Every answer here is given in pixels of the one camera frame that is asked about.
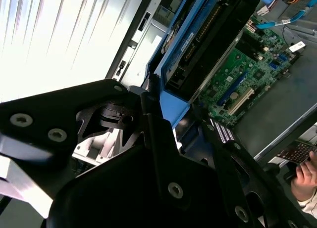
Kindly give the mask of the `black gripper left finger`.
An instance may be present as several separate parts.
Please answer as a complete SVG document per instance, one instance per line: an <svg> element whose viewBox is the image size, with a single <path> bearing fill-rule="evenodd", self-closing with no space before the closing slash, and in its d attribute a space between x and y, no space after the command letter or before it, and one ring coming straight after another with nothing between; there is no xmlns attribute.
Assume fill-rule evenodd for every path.
<svg viewBox="0 0 317 228"><path fill-rule="evenodd" d="M157 77L129 90L106 79L0 105L0 178L34 208L50 208L74 179L71 155L86 139L109 129L123 132L127 150L175 148L162 116Z"/></svg>

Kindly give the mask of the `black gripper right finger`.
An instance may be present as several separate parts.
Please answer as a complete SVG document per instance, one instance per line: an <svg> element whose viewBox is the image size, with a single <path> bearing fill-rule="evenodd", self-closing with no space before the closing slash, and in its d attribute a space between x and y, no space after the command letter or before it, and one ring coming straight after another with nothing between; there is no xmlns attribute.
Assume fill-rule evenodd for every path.
<svg viewBox="0 0 317 228"><path fill-rule="evenodd" d="M221 141L207 110L193 114L215 165L230 228L312 228L303 212L284 194L275 174L265 171L237 141Z"/></svg>

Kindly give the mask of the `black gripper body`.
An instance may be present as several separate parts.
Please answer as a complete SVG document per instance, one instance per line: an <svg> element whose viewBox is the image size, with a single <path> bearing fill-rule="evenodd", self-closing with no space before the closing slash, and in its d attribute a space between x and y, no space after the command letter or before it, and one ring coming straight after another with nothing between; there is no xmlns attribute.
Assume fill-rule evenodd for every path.
<svg viewBox="0 0 317 228"><path fill-rule="evenodd" d="M68 183L49 228L243 228L248 204L232 159L212 168L178 153L135 146Z"/></svg>

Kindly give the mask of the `person's hand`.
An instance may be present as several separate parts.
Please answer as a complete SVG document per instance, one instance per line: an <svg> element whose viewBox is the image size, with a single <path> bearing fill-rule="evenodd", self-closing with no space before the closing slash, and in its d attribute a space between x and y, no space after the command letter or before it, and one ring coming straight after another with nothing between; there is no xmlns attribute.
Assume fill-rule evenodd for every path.
<svg viewBox="0 0 317 228"><path fill-rule="evenodd" d="M313 151L309 159L296 167L296 177L291 181L291 191L298 201L310 199L317 188L317 156Z"/></svg>

